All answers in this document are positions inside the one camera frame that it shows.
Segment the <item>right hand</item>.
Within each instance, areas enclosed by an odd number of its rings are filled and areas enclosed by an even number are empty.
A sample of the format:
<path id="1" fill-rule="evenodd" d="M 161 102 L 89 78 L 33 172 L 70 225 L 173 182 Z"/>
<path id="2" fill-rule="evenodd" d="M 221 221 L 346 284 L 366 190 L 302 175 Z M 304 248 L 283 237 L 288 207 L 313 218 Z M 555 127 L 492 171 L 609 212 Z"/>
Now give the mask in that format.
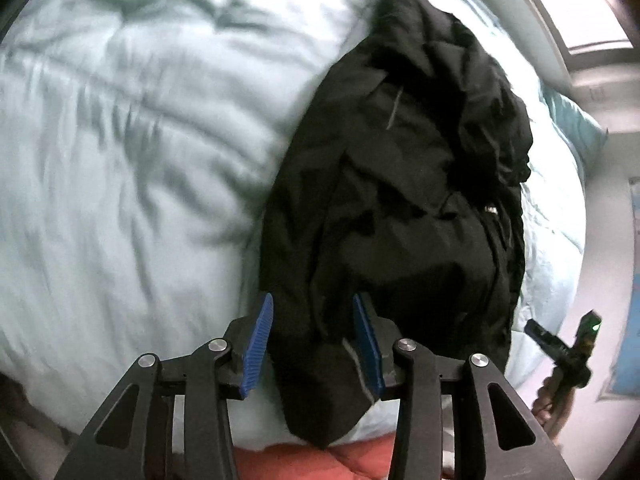
<path id="1" fill-rule="evenodd" d="M 554 444 L 559 444 L 560 432 L 570 418 L 577 391 L 575 387 L 562 389 L 562 381 L 563 373 L 555 368 L 551 376 L 544 378 L 532 404 L 532 414 Z"/>

